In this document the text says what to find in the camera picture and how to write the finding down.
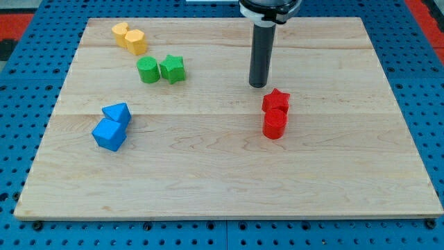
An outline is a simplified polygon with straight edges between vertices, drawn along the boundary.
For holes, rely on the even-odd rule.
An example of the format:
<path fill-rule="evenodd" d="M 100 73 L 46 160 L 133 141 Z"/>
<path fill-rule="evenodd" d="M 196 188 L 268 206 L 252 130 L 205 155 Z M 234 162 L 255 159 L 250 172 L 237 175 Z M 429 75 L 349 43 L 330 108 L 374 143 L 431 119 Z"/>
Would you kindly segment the black white robot arm flange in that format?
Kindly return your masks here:
<path fill-rule="evenodd" d="M 285 24 L 301 6 L 302 0 L 239 0 L 241 14 L 263 28 Z"/>

